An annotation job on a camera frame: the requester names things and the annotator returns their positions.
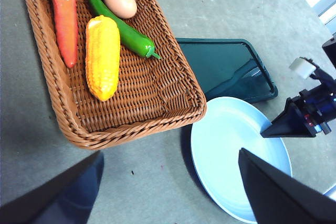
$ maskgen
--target plastic food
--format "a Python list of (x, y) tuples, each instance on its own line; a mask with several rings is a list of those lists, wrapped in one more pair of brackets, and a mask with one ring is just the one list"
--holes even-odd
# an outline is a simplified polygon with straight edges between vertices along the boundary
[(72, 68), (77, 61), (76, 0), (52, 0), (52, 4), (58, 48), (66, 66)]
[(118, 86), (120, 35), (117, 24), (100, 15), (86, 26), (86, 79), (90, 92), (101, 101)]
[(150, 58), (151, 56), (154, 56), (158, 59), (161, 58), (154, 52), (155, 45), (150, 38), (138, 32), (133, 27), (127, 25), (124, 21), (118, 18), (106, 7), (102, 0), (89, 0), (89, 3), (97, 16), (104, 15), (106, 17), (110, 17), (117, 23), (121, 42), (127, 48), (141, 57)]
[(135, 0), (104, 0), (104, 2), (119, 18), (131, 18), (137, 11)]

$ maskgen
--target brown egg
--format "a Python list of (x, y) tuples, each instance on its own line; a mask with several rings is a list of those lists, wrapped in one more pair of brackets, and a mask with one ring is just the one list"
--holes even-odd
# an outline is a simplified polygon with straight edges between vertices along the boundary
[(135, 0), (104, 0), (104, 2), (119, 18), (131, 18), (137, 11)]

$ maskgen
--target white plate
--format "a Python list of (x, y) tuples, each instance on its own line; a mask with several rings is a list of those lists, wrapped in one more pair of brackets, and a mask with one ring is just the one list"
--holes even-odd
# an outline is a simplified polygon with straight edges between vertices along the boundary
[(231, 97), (207, 103), (203, 119), (193, 124), (193, 162), (205, 190), (234, 218), (256, 223), (238, 166), (244, 147), (269, 164), (292, 176), (287, 149), (281, 138), (263, 138), (260, 132), (271, 125), (251, 104)]

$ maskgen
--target gray table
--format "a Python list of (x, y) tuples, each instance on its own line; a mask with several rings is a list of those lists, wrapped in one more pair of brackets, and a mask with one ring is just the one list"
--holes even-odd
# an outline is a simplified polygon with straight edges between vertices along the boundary
[[(176, 37), (245, 38), (279, 97), (256, 104), (270, 119), (287, 97), (318, 84), (288, 66), (313, 58), (334, 74), (321, 45), (331, 35), (305, 0), (158, 0)], [(64, 138), (51, 108), (24, 0), (1, 0), (1, 201), (43, 184), (88, 156)], [(285, 139), (294, 178), (324, 192), (336, 182), (334, 130)], [(104, 150), (105, 170), (89, 223), (240, 223), (206, 194), (193, 169), (190, 127)]]

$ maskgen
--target woven basket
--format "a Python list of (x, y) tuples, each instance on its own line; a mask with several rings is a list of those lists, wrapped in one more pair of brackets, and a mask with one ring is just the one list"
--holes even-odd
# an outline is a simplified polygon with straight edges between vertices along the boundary
[(78, 62), (67, 69), (55, 36), (51, 0), (26, 0), (52, 107), (66, 138), (81, 148), (102, 149), (201, 119), (206, 101), (156, 0), (135, 0), (126, 20), (150, 37), (162, 57), (144, 59), (121, 46), (118, 89), (106, 102), (89, 92), (85, 77), (85, 27), (93, 17), (77, 0)]

